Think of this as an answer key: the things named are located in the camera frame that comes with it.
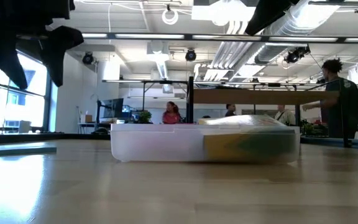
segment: table surface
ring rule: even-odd
[[[358,150],[285,165],[118,162],[110,141],[0,157],[0,223],[358,223]]]

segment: potted plant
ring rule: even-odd
[[[150,122],[151,117],[152,117],[152,114],[150,112],[148,112],[147,110],[140,112],[139,124],[152,124]]]

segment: black cloth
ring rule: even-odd
[[[225,117],[227,116],[235,116],[234,111],[227,111]]]
[[[328,133],[331,138],[343,138],[343,128],[354,139],[358,126],[358,88],[345,78],[328,83],[326,91],[339,91],[337,103],[328,109]]]

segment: woman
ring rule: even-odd
[[[169,101],[167,103],[167,110],[162,115],[162,122],[164,124],[176,124],[179,123],[180,120],[181,116],[178,106],[174,102]]]

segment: red top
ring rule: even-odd
[[[164,124],[176,124],[180,121],[180,115],[179,114],[168,114],[164,113],[162,115],[162,122]]]

